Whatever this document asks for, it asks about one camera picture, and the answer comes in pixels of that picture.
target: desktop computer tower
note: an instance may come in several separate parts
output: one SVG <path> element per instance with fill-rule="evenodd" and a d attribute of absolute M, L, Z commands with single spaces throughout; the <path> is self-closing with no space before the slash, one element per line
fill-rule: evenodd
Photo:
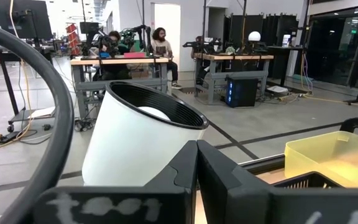
<path fill-rule="evenodd" d="M 255 106 L 257 89 L 257 78 L 227 78 L 226 104 L 231 108 Z"/>

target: yellow plastic bin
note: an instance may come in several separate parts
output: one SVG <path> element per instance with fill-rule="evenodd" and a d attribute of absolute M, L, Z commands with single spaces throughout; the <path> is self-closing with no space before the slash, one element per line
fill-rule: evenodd
<path fill-rule="evenodd" d="M 343 187 L 358 187 L 358 135 L 337 131 L 288 142 L 285 177 L 320 172 Z"/>

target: person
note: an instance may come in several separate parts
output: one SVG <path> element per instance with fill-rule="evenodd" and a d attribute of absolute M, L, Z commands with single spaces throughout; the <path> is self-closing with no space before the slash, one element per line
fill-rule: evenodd
<path fill-rule="evenodd" d="M 196 42 L 201 43 L 202 36 L 196 37 Z M 192 59 L 195 59 L 195 53 L 201 53 L 201 49 L 192 48 L 190 57 Z M 201 67 L 198 70 L 197 78 L 196 78 L 196 84 L 197 85 L 203 85 L 205 75 L 209 72 L 209 65 L 211 62 L 209 60 L 203 60 L 201 62 Z"/>
<path fill-rule="evenodd" d="M 118 42 L 121 39 L 121 36 L 117 31 L 111 31 L 109 33 L 110 39 Z M 107 50 L 106 46 L 103 46 L 102 51 Z M 118 45 L 118 52 L 120 55 L 128 53 L 129 49 L 125 46 Z M 99 71 L 96 72 L 97 75 L 94 76 L 94 81 L 97 80 L 126 80 L 131 79 L 129 75 L 130 70 L 126 64 L 115 64 L 115 65 L 102 65 L 102 74 L 99 76 Z"/>
<path fill-rule="evenodd" d="M 172 71 L 172 88 L 181 89 L 178 84 L 178 65 L 172 61 L 173 54 L 170 43 L 165 40 L 165 29 L 157 28 L 153 33 L 152 47 L 155 55 L 162 55 L 169 58 L 167 69 Z"/>

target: black basket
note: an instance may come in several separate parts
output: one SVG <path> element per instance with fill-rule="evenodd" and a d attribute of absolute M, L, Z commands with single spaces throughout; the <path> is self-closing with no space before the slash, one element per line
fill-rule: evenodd
<path fill-rule="evenodd" d="M 342 187 L 338 183 L 330 180 L 328 177 L 319 172 L 309 172 L 299 175 L 288 180 L 283 180 L 274 184 L 274 187 L 283 187 L 288 189 L 305 189 L 310 187 L 319 187 L 330 189 L 333 187 Z"/>

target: pink object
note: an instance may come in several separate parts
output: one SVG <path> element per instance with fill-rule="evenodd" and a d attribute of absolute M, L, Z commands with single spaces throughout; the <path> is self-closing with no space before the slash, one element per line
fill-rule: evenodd
<path fill-rule="evenodd" d="M 143 58 L 143 57 L 146 57 L 146 53 L 144 52 L 124 53 L 124 58 Z"/>

